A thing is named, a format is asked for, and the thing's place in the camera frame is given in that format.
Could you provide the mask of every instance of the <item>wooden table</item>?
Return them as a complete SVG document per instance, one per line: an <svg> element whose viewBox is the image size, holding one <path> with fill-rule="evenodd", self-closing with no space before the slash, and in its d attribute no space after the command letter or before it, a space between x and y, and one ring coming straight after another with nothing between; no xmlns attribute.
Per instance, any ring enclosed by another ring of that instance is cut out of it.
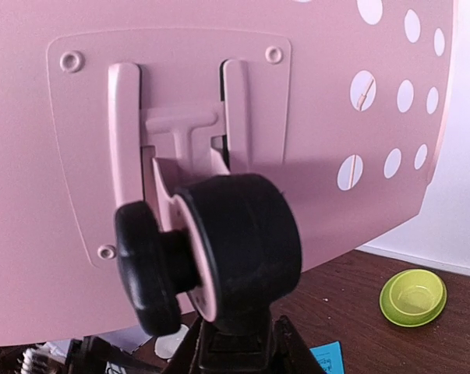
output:
<svg viewBox="0 0 470 374"><path fill-rule="evenodd" d="M402 328L382 316L383 284L415 267L352 251L304 273L297 289L274 303L273 314L289 316L310 348L340 341L347 374L470 374L470 277L436 270L448 300L427 326ZM135 355L157 364L153 352L151 340Z"/></svg>

